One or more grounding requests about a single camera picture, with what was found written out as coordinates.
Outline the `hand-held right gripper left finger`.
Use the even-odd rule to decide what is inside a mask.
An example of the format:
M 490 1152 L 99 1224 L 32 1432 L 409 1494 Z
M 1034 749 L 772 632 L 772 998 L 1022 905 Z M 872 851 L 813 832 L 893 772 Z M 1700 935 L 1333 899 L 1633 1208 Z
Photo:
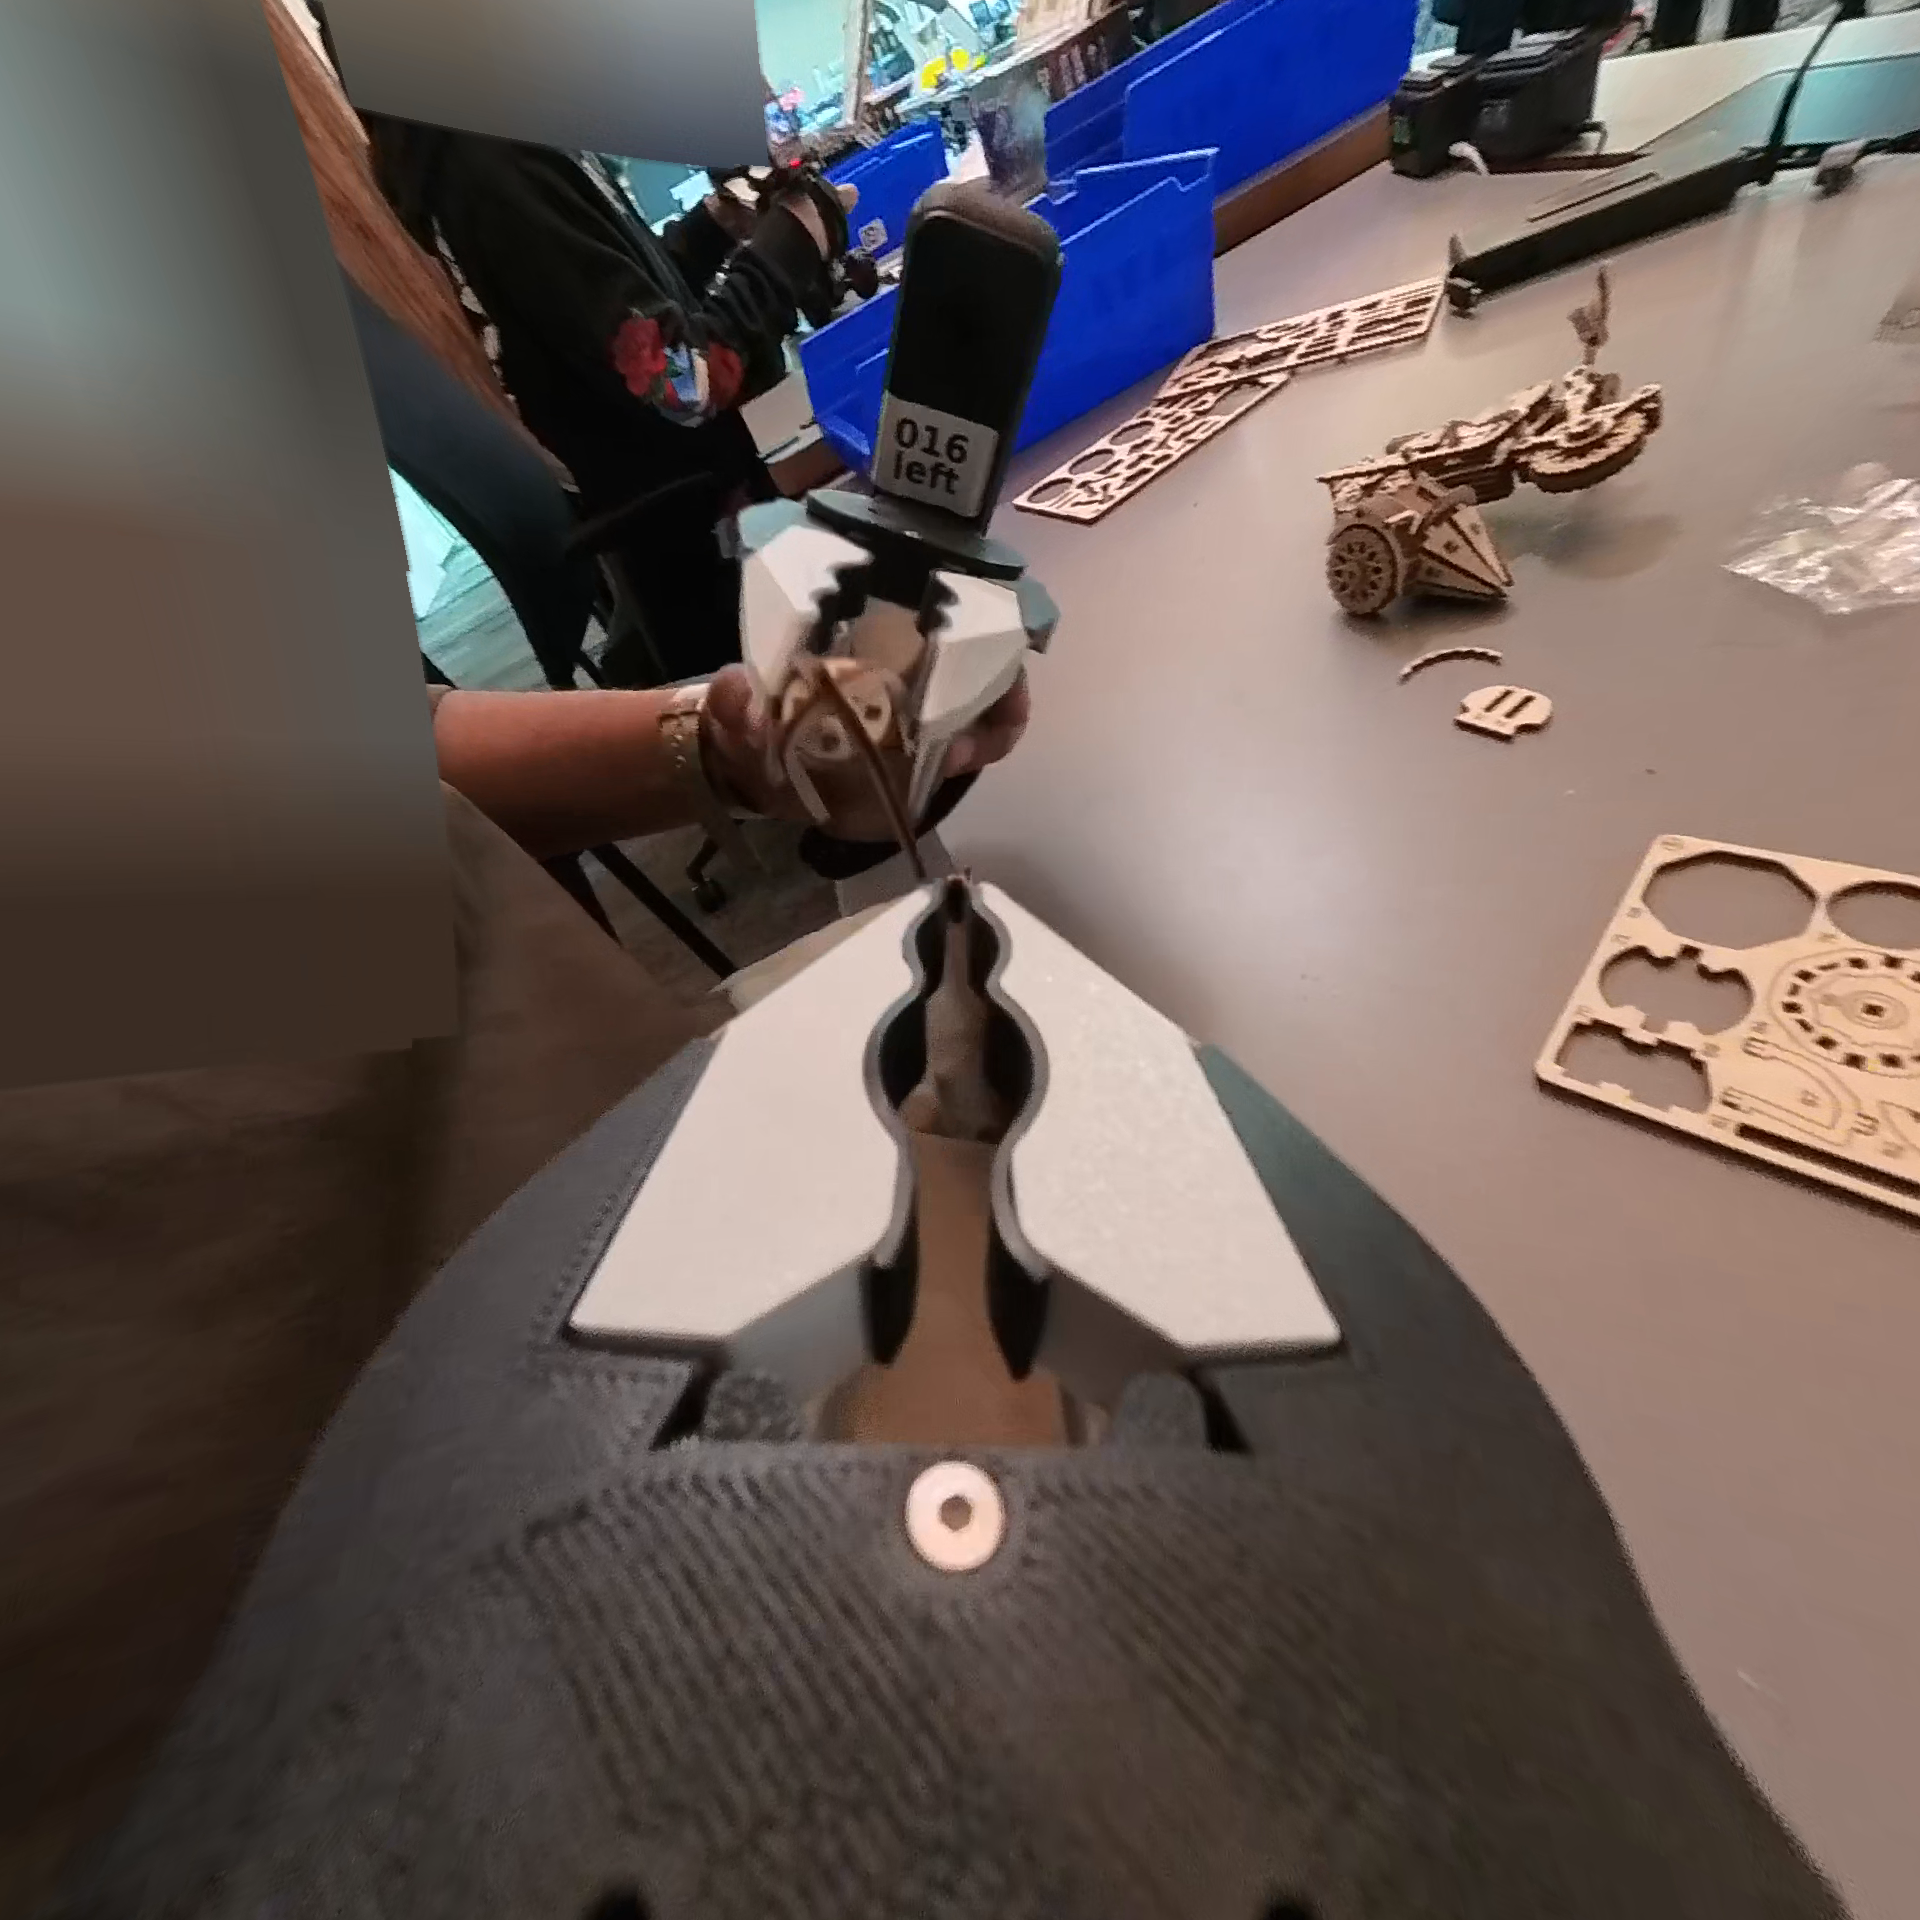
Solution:
M 567 1335 L 752 1375 L 889 1361 L 914 1302 L 914 1172 L 882 1042 L 922 1012 L 946 887 L 872 911 L 712 1042 L 584 1271 Z

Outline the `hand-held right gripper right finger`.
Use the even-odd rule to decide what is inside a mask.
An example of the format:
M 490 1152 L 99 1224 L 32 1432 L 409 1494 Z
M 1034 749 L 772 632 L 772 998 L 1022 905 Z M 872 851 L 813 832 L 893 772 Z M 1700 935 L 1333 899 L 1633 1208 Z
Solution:
M 1186 1028 L 1000 887 L 962 882 L 959 899 L 1012 1101 L 986 1299 L 1013 1377 L 1337 1352 L 1337 1318 Z

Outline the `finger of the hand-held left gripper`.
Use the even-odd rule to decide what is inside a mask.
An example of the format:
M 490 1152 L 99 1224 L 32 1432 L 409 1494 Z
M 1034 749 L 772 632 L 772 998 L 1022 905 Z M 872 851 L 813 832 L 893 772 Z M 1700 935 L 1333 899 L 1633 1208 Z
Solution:
M 929 577 L 922 648 L 906 678 L 909 794 L 1006 761 L 1026 731 L 1029 629 L 1019 591 L 990 577 Z
M 859 625 L 877 555 L 813 517 L 739 517 L 739 661 L 756 711 L 773 711 L 804 662 L 882 665 Z

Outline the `wooden arch part with gear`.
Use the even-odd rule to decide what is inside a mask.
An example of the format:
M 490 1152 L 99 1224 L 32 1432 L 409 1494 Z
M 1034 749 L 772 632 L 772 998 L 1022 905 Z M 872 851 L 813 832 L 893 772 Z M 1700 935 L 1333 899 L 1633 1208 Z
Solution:
M 822 815 L 813 777 L 822 772 L 866 772 L 840 719 L 832 685 L 853 702 L 890 702 L 899 731 L 906 707 L 906 669 L 896 662 L 859 665 L 853 661 L 804 662 L 786 685 L 783 699 L 769 711 L 773 749 L 786 782 L 803 794 L 810 812 Z

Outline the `grey desk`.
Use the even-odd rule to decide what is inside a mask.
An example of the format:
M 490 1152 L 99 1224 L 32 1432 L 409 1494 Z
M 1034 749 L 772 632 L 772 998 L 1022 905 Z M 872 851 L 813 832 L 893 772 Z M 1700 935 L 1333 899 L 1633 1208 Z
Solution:
M 1856 1918 L 1916 1914 L 1916 1229 L 1554 1098 L 1532 1067 L 1657 835 L 1916 875 L 1916 615 L 1726 571 L 1780 498 L 1916 474 L 1916 161 L 1787 178 L 1610 267 L 1640 464 L 1513 495 L 1487 629 L 1544 731 L 1453 728 L 1436 617 L 1350 629 L 1317 474 L 1564 371 L 1587 274 L 1307 371 L 1090 528 L 1000 515 L 1063 609 L 949 822 L 1220 1042 L 1474 1285 L 1682 1662 Z

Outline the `person's left hand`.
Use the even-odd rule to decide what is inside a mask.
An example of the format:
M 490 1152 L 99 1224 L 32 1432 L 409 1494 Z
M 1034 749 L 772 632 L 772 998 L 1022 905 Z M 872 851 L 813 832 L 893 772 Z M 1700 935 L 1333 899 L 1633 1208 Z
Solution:
M 1029 728 L 1032 707 L 1029 678 L 1013 681 L 967 731 L 959 731 L 949 742 L 942 779 L 974 779 L 1013 755 Z M 843 844 L 899 844 L 867 772 L 829 769 L 816 775 L 813 788 L 826 809 L 822 815 L 810 812 L 803 794 L 786 782 L 772 717 L 754 695 L 746 669 L 726 665 L 712 678 L 699 737 L 709 777 L 733 812 L 800 828 L 822 828 Z

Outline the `large blue plastic bin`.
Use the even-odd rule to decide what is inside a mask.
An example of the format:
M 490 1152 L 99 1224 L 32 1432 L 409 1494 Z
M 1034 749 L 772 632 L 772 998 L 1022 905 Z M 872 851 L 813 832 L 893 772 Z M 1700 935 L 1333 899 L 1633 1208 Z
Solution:
M 1063 289 L 1019 421 L 1026 452 L 1163 371 L 1213 331 L 1216 148 L 1080 169 L 1034 211 L 1063 239 Z M 843 467 L 874 454 L 882 364 L 899 291 L 800 341 L 810 421 Z
M 1216 4 L 1046 111 L 1047 181 L 1213 152 L 1213 251 L 1384 161 L 1417 4 Z

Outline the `small blue plastic bin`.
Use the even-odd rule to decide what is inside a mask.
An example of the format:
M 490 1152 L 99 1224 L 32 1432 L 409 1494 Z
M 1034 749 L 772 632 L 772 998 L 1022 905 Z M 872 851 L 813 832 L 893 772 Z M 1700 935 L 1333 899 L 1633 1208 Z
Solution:
M 949 181 L 949 152 L 936 117 L 899 125 L 829 169 L 829 181 L 856 191 L 850 224 L 856 231 L 882 227 L 886 239 L 872 244 L 872 251 L 899 247 L 903 229 L 917 199 L 936 182 Z

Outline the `wooden puzzle sheet round cutouts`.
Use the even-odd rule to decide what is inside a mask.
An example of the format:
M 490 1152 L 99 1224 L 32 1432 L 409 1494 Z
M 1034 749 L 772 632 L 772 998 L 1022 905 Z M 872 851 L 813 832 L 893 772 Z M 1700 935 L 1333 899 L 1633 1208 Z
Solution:
M 1292 384 L 1292 371 L 1154 398 L 1013 498 L 1019 515 L 1100 524 Z

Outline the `dark office chair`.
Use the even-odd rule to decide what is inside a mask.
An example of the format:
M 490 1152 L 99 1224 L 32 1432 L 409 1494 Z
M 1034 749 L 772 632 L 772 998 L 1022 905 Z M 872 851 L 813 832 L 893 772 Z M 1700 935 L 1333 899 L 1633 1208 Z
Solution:
M 599 684 L 589 661 L 596 569 L 562 484 L 369 294 L 344 282 L 344 297 L 392 472 L 484 564 L 546 681 Z

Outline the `wooden puzzle sheet small parts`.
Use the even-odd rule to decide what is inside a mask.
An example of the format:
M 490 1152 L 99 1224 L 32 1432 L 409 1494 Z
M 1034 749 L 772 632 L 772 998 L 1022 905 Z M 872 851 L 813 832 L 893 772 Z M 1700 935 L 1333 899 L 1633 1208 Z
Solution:
M 1306 314 L 1240 328 L 1193 348 L 1180 364 L 1180 375 L 1187 385 L 1213 388 L 1417 348 L 1429 341 L 1436 324 L 1443 291 L 1446 278 L 1423 278 L 1366 297 L 1317 305 Z

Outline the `wooden mechanical model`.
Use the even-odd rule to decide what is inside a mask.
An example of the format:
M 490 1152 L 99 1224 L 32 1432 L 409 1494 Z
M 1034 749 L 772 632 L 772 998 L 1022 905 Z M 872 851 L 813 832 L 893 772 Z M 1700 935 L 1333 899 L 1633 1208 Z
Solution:
M 1516 488 L 1576 495 L 1624 472 L 1662 425 L 1662 388 L 1624 388 L 1599 354 L 1614 279 L 1567 314 L 1580 359 L 1470 418 L 1403 435 L 1367 459 L 1329 469 L 1324 587 L 1346 617 L 1412 598 L 1500 602 L 1513 575 L 1483 517 Z

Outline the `black electronic device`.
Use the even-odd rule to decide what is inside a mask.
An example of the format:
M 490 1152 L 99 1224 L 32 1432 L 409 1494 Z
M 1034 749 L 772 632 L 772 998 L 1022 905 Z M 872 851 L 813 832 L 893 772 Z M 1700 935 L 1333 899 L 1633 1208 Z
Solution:
M 1596 129 L 1596 69 L 1610 34 L 1522 34 L 1487 58 L 1409 69 L 1389 99 L 1392 172 L 1429 181 L 1464 162 L 1503 175 L 1570 148 Z

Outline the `black metal bar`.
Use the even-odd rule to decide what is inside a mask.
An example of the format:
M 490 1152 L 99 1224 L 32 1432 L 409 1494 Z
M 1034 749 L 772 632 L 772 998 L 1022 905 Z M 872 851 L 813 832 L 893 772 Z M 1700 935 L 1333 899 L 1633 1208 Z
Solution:
M 1746 187 L 1780 169 L 1774 148 L 1720 135 L 1652 148 L 1519 214 L 1507 229 L 1453 238 L 1443 301 L 1469 314 L 1479 301 L 1647 238 L 1720 214 Z

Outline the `clear plastic bag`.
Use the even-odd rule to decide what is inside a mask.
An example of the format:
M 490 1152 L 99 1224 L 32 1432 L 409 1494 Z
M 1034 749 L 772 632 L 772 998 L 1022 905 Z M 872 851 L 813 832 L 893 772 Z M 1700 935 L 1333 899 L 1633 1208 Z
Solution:
M 1916 481 L 1862 464 L 1772 501 L 1723 569 L 1824 617 L 1916 612 Z

